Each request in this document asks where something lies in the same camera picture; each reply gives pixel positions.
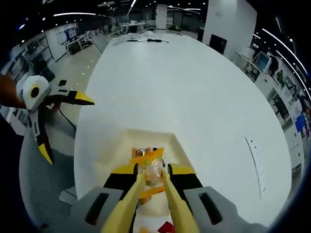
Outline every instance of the cable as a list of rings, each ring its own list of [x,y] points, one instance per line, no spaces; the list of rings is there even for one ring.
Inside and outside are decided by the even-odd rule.
[[[73,126],[75,130],[77,130],[77,127],[62,113],[60,109],[58,109],[60,114]]]

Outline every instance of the black ceiling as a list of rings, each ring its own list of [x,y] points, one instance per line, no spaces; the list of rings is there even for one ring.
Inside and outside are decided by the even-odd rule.
[[[269,45],[274,44],[274,40],[263,33],[261,28],[266,28],[271,33],[280,38],[288,47],[292,49],[292,38],[296,45],[296,55],[305,65],[307,70],[311,70],[309,54],[311,47],[307,36],[308,24],[311,22],[308,14],[308,1],[283,1],[283,0],[247,0],[257,11],[256,31],[260,37],[266,40]],[[54,14],[67,12],[88,12],[108,16],[124,14],[130,8],[132,0],[115,0],[113,4],[98,7],[104,0],[3,0],[1,9],[2,38],[7,41],[0,46],[1,51],[9,50],[13,45],[22,39],[29,39],[32,36],[47,30],[58,23],[60,20],[65,23],[64,18],[53,17]],[[134,8],[154,7],[156,4],[164,3],[167,5],[178,6],[181,8],[199,8],[200,13],[206,14],[208,0],[137,0]],[[68,19],[87,19],[91,16],[66,16]],[[282,29],[282,33],[276,22],[276,17]],[[17,28],[25,23],[23,33]]]

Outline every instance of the computer monitor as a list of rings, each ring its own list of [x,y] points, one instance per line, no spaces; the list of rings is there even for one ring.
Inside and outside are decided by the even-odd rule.
[[[270,65],[271,65],[271,58],[264,52],[260,52],[257,55],[255,66],[257,66],[258,69],[261,70],[261,72],[265,73],[268,71]]]

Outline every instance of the red object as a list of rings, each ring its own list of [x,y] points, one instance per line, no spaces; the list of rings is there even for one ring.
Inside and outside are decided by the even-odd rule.
[[[171,223],[166,221],[163,226],[160,227],[160,229],[157,231],[160,233],[175,233],[175,227]]]

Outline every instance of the white pillar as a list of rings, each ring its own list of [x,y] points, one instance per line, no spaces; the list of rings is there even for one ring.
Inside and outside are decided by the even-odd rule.
[[[236,51],[250,46],[256,21],[246,0],[209,0],[202,42],[208,45],[212,34],[227,40],[224,56],[233,60]]]
[[[158,4],[155,12],[155,26],[157,29],[166,29],[167,5]]]

